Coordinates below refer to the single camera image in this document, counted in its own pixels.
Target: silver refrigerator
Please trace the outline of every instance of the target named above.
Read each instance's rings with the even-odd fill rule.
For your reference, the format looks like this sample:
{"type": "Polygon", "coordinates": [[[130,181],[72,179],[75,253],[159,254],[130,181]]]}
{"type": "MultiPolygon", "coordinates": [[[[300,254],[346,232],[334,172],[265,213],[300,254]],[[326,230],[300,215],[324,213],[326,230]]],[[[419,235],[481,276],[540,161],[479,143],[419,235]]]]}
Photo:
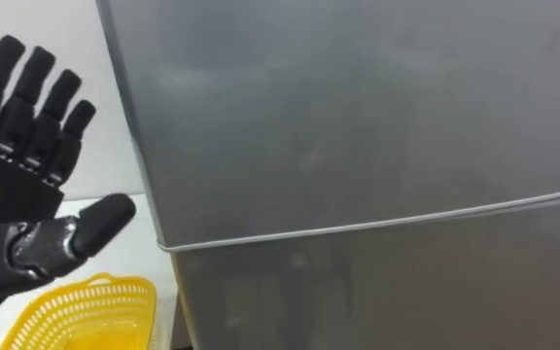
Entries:
{"type": "Polygon", "coordinates": [[[560,1],[98,0],[196,350],[560,350],[560,1]]]}

